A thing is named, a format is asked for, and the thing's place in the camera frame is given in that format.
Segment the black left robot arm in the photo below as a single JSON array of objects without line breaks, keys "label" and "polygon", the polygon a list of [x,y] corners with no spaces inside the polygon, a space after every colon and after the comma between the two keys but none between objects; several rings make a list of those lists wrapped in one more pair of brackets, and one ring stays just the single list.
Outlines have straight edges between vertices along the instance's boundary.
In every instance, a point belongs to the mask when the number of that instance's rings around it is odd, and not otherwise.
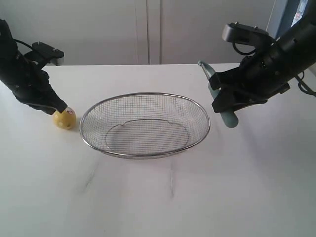
[{"label": "black left robot arm", "polygon": [[47,64],[59,66],[64,52],[43,42],[28,45],[14,39],[9,25],[0,21],[0,80],[15,98],[35,110],[52,115],[63,112],[67,104],[50,85],[43,70]]}]

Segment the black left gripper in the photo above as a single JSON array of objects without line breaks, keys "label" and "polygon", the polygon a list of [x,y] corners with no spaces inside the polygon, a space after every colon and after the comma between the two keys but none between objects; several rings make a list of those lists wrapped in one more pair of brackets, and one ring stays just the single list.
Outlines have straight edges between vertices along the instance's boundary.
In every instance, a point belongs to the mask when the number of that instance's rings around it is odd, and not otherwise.
[{"label": "black left gripper", "polygon": [[67,104],[50,86],[48,74],[27,60],[16,44],[0,46],[0,80],[19,102],[32,109],[53,115],[55,110],[64,111],[67,108]]}]

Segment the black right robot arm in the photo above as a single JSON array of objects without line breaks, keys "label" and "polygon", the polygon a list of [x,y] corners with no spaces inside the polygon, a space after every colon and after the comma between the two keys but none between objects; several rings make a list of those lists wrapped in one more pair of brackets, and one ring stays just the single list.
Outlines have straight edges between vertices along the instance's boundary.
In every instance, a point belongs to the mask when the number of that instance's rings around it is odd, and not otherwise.
[{"label": "black right robot arm", "polygon": [[257,27],[229,23],[223,40],[233,46],[254,47],[244,53],[236,68],[217,72],[209,79],[213,90],[219,90],[212,107],[214,112],[237,111],[264,104],[276,94],[290,89],[288,82],[316,62],[316,6],[278,39]]}]

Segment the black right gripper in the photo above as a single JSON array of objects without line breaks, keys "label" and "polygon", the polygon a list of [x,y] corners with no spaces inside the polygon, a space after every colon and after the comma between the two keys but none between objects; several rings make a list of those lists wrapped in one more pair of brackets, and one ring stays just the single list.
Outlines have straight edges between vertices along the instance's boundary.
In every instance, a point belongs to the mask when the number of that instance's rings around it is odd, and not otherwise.
[{"label": "black right gripper", "polygon": [[240,52],[245,58],[239,69],[215,72],[208,79],[212,89],[220,89],[212,102],[216,113],[265,104],[272,96],[286,92],[288,81],[303,71],[301,39],[267,39],[244,45],[254,49]]}]

